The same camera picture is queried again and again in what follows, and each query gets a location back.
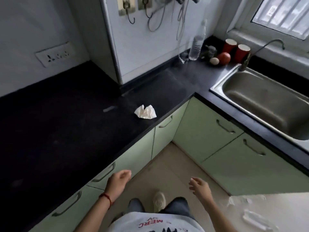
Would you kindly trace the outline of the person's left hand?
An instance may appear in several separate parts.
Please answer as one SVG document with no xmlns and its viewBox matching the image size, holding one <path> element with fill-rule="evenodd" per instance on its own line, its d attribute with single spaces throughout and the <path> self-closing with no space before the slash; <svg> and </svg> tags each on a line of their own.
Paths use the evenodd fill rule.
<svg viewBox="0 0 309 232">
<path fill-rule="evenodd" d="M 118 172 L 113 173 L 106 184 L 104 193 L 109 197 L 112 203 L 122 194 L 128 181 L 119 180 Z"/>
</svg>

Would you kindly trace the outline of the person's right hand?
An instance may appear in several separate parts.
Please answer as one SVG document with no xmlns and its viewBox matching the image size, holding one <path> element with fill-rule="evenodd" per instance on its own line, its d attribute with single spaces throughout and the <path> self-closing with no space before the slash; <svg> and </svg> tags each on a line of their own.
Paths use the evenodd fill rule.
<svg viewBox="0 0 309 232">
<path fill-rule="evenodd" d="M 201 178 L 191 177 L 189 189 L 198 198 L 204 207 L 214 204 L 211 189 L 206 181 Z"/>
</svg>

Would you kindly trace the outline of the person's left forearm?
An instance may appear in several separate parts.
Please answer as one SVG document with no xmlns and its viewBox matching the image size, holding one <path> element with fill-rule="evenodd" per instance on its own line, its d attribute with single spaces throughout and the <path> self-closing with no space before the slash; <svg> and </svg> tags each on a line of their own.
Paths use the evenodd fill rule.
<svg viewBox="0 0 309 232">
<path fill-rule="evenodd" d="M 100 195 L 73 232 L 98 232 L 104 216 L 112 205 L 105 193 Z"/>
</svg>

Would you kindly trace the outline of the person's right forearm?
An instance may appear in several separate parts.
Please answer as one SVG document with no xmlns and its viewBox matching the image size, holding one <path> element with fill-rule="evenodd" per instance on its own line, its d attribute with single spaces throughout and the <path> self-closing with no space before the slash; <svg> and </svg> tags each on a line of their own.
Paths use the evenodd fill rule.
<svg viewBox="0 0 309 232">
<path fill-rule="evenodd" d="M 214 201 L 206 201 L 204 208 L 210 216 L 215 232 L 238 232 Z"/>
</svg>

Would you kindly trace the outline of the light green cabinet door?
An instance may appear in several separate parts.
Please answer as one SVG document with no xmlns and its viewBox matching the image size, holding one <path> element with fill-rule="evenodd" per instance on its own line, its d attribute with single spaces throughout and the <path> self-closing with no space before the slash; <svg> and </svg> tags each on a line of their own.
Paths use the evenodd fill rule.
<svg viewBox="0 0 309 232">
<path fill-rule="evenodd" d="M 173 115 L 173 121 L 165 128 L 158 128 L 159 124 L 155 127 L 151 159 L 154 159 L 173 140 L 188 104 L 189 100 L 169 115 Z"/>
<path fill-rule="evenodd" d="M 130 147 L 126 152 L 124 152 L 120 157 L 118 157 L 114 162 L 116 162 L 116 167 L 112 173 L 110 173 L 106 178 L 98 183 L 89 182 L 87 185 L 90 187 L 95 187 L 101 190 L 106 188 L 108 178 L 113 174 L 121 170 L 131 170 L 132 177 L 136 175 L 146 164 L 151 161 L 152 157 L 152 147 L 154 141 L 153 128 L 144 137 L 137 141 L 132 147 Z"/>
<path fill-rule="evenodd" d="M 243 144 L 266 156 L 259 156 Z M 231 195 L 309 192 L 309 177 L 244 133 L 201 163 Z"/>
<path fill-rule="evenodd" d="M 200 164 L 242 133 L 242 129 L 192 97 L 173 142 Z"/>
<path fill-rule="evenodd" d="M 103 193 L 103 190 L 90 186 L 84 186 L 80 190 L 82 190 L 80 200 L 65 214 L 59 217 L 52 217 L 51 215 L 55 211 L 54 210 L 29 230 L 29 232 L 73 232 L 89 209 L 96 202 L 99 195 Z"/>
</svg>

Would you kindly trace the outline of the blue jeans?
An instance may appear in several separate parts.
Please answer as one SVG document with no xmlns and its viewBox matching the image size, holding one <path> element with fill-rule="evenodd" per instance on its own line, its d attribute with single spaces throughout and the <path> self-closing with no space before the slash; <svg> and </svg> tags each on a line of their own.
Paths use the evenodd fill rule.
<svg viewBox="0 0 309 232">
<path fill-rule="evenodd" d="M 128 214 L 131 212 L 140 212 L 146 213 L 145 208 L 138 198 L 133 198 L 130 200 L 128 207 L 124 214 Z M 181 215 L 192 218 L 195 220 L 193 215 L 190 212 L 190 208 L 187 200 L 184 197 L 176 197 L 167 206 L 165 206 L 162 210 L 159 211 L 161 214 L 173 214 L 173 215 Z"/>
</svg>

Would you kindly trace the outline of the white printed shirt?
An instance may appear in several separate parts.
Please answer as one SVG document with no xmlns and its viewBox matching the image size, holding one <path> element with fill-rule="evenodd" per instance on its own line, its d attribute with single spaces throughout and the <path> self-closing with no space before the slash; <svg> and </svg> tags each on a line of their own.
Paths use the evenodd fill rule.
<svg viewBox="0 0 309 232">
<path fill-rule="evenodd" d="M 130 212 L 113 222 L 106 232 L 205 232 L 192 218 L 182 215 Z"/>
</svg>

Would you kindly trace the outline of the stainless steel sink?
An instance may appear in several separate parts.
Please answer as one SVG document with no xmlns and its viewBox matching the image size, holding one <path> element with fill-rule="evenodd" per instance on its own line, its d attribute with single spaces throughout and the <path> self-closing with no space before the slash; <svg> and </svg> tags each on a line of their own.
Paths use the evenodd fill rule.
<svg viewBox="0 0 309 232">
<path fill-rule="evenodd" d="M 237 64 L 214 86 L 217 94 L 283 136 L 309 140 L 309 98 L 250 68 Z"/>
</svg>

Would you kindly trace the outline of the red apple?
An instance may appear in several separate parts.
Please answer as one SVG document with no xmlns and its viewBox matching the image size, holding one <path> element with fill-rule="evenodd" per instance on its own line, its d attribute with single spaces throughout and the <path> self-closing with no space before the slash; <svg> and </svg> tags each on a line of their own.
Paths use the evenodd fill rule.
<svg viewBox="0 0 309 232">
<path fill-rule="evenodd" d="M 218 58 L 218 60 L 219 60 L 218 64 L 221 65 L 221 66 L 227 65 L 231 60 L 231 56 L 227 52 L 222 52 L 222 53 L 218 54 L 216 58 Z"/>
</svg>

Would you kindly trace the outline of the red cup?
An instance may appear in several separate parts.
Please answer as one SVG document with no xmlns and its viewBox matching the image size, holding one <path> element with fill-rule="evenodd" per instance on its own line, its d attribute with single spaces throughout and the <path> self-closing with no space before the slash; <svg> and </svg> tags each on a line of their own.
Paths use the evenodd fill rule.
<svg viewBox="0 0 309 232">
<path fill-rule="evenodd" d="M 249 46 L 245 44 L 239 44 L 234 54 L 233 61 L 235 63 L 242 63 L 244 61 L 244 58 L 250 53 L 250 50 L 251 48 Z"/>
<path fill-rule="evenodd" d="M 225 43 L 223 45 L 223 48 L 222 48 L 222 53 L 228 53 L 230 54 L 230 52 L 235 48 L 237 47 L 238 43 L 233 40 L 233 39 L 226 39 L 225 40 Z"/>
</svg>

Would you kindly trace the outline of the clear plastic water bottle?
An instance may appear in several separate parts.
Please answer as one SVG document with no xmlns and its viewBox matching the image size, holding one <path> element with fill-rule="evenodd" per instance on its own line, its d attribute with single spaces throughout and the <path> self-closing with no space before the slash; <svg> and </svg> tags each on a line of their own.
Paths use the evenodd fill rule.
<svg viewBox="0 0 309 232">
<path fill-rule="evenodd" d="M 196 35 L 194 36 L 188 59 L 196 61 L 199 58 L 204 39 L 206 37 L 207 19 L 202 20 Z"/>
</svg>

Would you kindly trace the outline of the metal faucet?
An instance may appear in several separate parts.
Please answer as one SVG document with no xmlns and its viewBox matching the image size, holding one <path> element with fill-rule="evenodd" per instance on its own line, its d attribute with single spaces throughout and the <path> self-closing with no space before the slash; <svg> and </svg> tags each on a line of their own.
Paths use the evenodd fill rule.
<svg viewBox="0 0 309 232">
<path fill-rule="evenodd" d="M 239 71 L 243 72 L 246 70 L 248 64 L 249 64 L 249 61 L 251 59 L 252 56 L 255 56 L 258 52 L 260 52 L 262 49 L 266 48 L 269 44 L 273 43 L 273 42 L 277 42 L 277 43 L 280 43 L 281 44 L 281 48 L 282 50 L 285 50 L 285 44 L 283 42 L 282 39 L 273 39 L 269 42 L 267 42 L 264 46 L 260 47 L 258 50 L 256 50 L 254 53 L 249 53 L 246 60 L 241 64 L 241 66 L 239 67 Z"/>
</svg>

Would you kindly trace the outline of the white wall socket plate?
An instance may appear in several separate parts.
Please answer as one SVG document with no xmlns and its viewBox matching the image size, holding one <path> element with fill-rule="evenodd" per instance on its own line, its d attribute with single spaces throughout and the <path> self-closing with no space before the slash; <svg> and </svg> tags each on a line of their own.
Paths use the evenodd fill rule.
<svg viewBox="0 0 309 232">
<path fill-rule="evenodd" d="M 71 42 L 54 46 L 35 53 L 36 58 L 45 67 L 70 59 L 75 56 L 75 49 Z"/>
</svg>

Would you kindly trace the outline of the wall hook on beige plate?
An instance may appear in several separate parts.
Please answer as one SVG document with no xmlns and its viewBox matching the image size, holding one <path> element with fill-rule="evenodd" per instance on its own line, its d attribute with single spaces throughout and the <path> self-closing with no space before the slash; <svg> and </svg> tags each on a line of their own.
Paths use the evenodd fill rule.
<svg viewBox="0 0 309 232">
<path fill-rule="evenodd" d="M 137 0 L 137 7 L 139 11 L 144 10 L 148 18 L 151 17 L 151 15 L 148 15 L 147 10 L 152 8 L 152 0 Z"/>
<path fill-rule="evenodd" d="M 131 24 L 135 23 L 135 18 L 131 18 L 129 14 L 132 14 L 136 11 L 135 0 L 117 0 L 118 4 L 118 15 L 126 16 Z"/>
</svg>

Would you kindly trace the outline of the window with white frame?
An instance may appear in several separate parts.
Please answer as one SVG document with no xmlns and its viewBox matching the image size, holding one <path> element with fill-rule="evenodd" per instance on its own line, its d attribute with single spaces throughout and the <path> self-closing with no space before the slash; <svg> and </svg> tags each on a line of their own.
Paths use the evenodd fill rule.
<svg viewBox="0 0 309 232">
<path fill-rule="evenodd" d="M 282 39 L 289 48 L 309 52 L 309 0 L 242 0 L 227 29 L 232 32 Z"/>
</svg>

